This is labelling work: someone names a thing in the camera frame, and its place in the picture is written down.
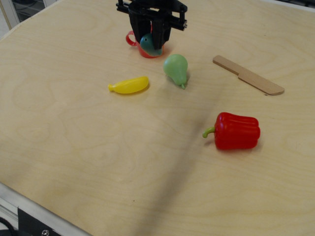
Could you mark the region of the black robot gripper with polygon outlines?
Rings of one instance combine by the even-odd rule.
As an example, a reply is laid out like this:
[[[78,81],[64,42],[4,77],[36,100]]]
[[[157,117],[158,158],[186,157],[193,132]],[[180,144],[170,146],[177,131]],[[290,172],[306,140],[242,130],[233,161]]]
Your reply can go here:
[[[129,15],[138,43],[152,32],[154,49],[161,49],[169,40],[171,28],[185,30],[187,27],[188,7],[178,0],[119,0],[116,7]]]

